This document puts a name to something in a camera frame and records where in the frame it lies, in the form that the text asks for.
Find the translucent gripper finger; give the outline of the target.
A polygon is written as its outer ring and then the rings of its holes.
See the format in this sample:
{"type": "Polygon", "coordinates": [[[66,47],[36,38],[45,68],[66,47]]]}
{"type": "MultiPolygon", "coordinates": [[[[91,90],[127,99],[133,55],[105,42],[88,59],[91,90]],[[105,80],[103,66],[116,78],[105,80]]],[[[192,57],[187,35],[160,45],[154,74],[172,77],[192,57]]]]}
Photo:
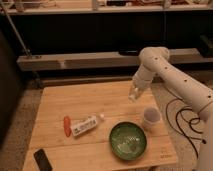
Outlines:
{"type": "Polygon", "coordinates": [[[141,92],[138,89],[131,90],[129,93],[129,99],[135,102],[141,96],[141,92]]]}

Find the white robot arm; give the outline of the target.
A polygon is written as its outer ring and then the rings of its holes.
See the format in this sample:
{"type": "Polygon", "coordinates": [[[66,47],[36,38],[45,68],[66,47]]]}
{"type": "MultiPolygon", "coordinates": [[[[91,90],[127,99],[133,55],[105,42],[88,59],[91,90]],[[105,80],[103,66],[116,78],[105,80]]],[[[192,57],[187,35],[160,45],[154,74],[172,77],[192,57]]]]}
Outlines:
{"type": "Polygon", "coordinates": [[[140,66],[132,78],[129,98],[136,101],[159,75],[204,121],[203,142],[196,171],[213,171],[213,90],[169,63],[166,47],[145,47],[139,53],[140,66]]]}

